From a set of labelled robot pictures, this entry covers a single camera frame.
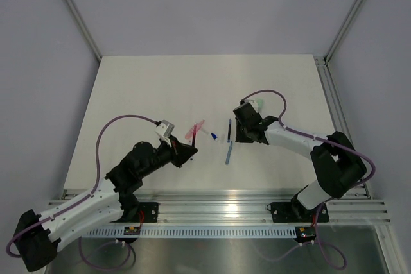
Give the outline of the red gel pen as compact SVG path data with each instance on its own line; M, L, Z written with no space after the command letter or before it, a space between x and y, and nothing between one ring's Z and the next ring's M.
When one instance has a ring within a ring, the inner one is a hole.
M192 140L191 140L191 145L194 147L195 142L196 142L196 137L197 137L197 123L193 125L193 133L192 133Z

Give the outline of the green highlighter pen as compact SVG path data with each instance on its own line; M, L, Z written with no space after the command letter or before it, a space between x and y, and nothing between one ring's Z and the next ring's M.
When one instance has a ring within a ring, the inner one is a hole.
M262 100L262 99L255 99L255 102L257 103L257 105L258 105L258 111L260 112L260 111L262 111L262 109L263 109L263 106L264 106L264 101Z

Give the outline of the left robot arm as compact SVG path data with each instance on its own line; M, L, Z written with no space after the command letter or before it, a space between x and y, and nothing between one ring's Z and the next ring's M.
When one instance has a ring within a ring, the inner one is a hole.
M134 193L143 178L166 164L181 167L197 151L174 137L170 143L161 141L158 148L138 142L96 187L39 214L24 212L12 242L27 271L48 265L68 244L95 228L112 221L134 220L139 213Z

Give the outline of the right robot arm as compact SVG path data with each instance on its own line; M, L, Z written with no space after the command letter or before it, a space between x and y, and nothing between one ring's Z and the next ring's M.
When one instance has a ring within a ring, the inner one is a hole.
M251 103L242 101L234 110L236 142L279 146L311 161L316 180L296 193L285 211L295 220L308 219L317 207L341 198L366 174L366 166L342 132L318 137L283 124L279 118L263 118Z

